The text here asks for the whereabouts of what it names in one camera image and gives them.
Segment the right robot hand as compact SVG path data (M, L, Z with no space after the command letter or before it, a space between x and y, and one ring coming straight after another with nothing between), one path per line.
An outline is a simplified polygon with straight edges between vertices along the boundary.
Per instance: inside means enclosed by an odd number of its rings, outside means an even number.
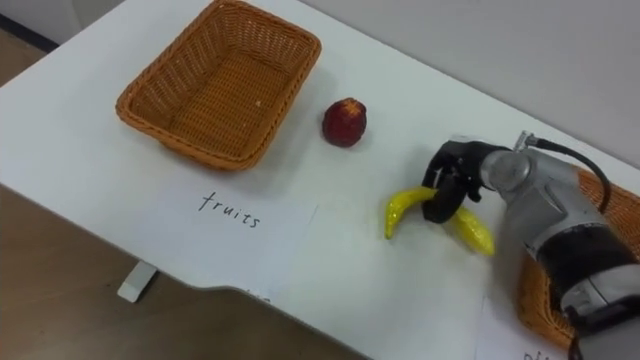
M485 158L507 147L482 141L445 142L430 160L421 185L435 189L431 200L421 204L425 220L442 224L449 221L466 198L479 202L480 189L488 188L481 179Z

